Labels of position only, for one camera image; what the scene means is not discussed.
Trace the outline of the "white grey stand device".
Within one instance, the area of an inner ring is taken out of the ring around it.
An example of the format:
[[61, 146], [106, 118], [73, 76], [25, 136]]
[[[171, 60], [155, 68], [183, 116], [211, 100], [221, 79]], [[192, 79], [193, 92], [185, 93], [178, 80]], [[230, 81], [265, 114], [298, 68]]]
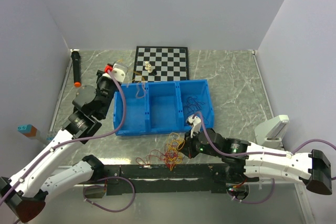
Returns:
[[279, 115], [260, 123], [254, 129], [256, 143], [268, 148], [279, 148], [289, 122], [288, 115]]

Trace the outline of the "aluminium frame rail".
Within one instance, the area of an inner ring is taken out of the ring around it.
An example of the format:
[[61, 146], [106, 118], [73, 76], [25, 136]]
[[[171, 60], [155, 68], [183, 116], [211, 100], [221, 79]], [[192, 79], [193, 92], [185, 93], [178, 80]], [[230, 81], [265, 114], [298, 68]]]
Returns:
[[77, 185], [49, 202], [33, 223], [312, 223], [294, 184], [263, 179], [242, 185], [243, 202], [210, 191], [108, 196], [90, 189], [85, 202]]

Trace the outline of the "blue three-compartment plastic bin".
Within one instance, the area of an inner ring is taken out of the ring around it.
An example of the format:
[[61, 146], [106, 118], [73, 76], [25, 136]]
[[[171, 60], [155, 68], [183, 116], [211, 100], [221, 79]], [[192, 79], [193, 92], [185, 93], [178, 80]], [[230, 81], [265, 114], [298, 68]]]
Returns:
[[186, 120], [200, 111], [206, 127], [213, 127], [215, 114], [207, 80], [123, 84], [114, 95], [113, 125], [123, 126], [117, 136], [140, 136], [187, 132]]

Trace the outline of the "cream chess piece front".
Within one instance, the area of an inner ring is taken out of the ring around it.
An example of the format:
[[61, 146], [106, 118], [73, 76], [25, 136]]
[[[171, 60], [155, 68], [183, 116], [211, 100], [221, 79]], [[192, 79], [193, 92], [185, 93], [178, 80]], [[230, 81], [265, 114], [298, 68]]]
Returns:
[[152, 73], [153, 72], [153, 68], [152, 68], [152, 66], [150, 64], [148, 64], [146, 66], [146, 70], [147, 70], [148, 73]]

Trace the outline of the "blue brown toy block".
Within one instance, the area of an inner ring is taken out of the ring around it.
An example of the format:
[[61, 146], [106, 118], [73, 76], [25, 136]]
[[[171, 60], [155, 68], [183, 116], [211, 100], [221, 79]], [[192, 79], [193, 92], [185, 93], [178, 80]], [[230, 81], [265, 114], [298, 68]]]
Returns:
[[43, 141], [40, 135], [40, 131], [31, 124], [19, 125], [17, 128], [18, 132], [31, 140]]

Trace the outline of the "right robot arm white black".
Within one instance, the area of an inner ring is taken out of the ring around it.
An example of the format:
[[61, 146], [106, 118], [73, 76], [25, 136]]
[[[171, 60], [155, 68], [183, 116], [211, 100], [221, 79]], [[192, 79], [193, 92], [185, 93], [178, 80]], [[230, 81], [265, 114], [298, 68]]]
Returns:
[[293, 154], [237, 138], [225, 138], [213, 129], [207, 129], [185, 133], [178, 151], [188, 158], [198, 154], [220, 158], [230, 166], [229, 175], [235, 181], [243, 178], [283, 179], [305, 185], [315, 194], [332, 194], [331, 163], [320, 150]]

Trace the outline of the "blue lego brick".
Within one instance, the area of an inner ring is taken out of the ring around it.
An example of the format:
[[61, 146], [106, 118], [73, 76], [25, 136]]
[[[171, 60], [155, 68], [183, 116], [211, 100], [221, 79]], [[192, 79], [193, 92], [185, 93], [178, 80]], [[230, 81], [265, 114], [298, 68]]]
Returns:
[[55, 136], [57, 135], [57, 132], [48, 132], [46, 135], [47, 142], [51, 142]]

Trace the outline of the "black white chessboard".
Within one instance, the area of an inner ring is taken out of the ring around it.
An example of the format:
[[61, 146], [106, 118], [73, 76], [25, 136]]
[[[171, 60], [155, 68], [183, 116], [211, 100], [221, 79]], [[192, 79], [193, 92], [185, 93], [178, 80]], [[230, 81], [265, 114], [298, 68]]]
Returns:
[[[157, 75], [145, 68], [148, 61]], [[137, 46], [132, 82], [184, 81], [189, 79], [188, 48], [168, 46]]]

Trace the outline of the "black marker orange cap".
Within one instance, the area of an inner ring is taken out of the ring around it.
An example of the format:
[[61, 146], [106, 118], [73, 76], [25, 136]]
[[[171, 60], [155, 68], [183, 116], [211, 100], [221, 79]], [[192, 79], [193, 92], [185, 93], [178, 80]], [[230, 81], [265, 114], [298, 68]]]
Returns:
[[71, 51], [74, 86], [81, 87], [81, 56], [78, 50]]

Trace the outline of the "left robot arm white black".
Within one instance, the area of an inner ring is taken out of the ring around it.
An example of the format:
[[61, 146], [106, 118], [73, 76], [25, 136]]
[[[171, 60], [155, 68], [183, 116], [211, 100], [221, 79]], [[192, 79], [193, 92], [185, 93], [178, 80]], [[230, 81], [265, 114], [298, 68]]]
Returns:
[[72, 168], [53, 172], [70, 154], [96, 134], [107, 116], [115, 92], [122, 92], [124, 74], [117, 69], [97, 72], [96, 86], [85, 86], [73, 100], [74, 111], [49, 144], [24, 168], [11, 177], [1, 177], [1, 203], [17, 220], [26, 223], [44, 209], [46, 203], [73, 185], [103, 179], [104, 165], [93, 155], [85, 156]]

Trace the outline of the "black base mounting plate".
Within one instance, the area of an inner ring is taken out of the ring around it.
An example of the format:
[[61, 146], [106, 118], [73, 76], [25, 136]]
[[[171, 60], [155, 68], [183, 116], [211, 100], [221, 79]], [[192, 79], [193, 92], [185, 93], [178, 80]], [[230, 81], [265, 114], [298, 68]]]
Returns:
[[173, 170], [162, 164], [151, 167], [128, 164], [106, 165], [102, 177], [110, 177], [107, 182], [92, 180], [82, 184], [106, 185], [108, 196], [132, 193], [131, 186], [117, 179], [117, 176], [128, 179], [138, 194], [194, 191], [225, 194], [229, 185], [259, 181], [258, 177], [247, 178], [241, 168], [233, 168], [225, 163], [179, 164]]

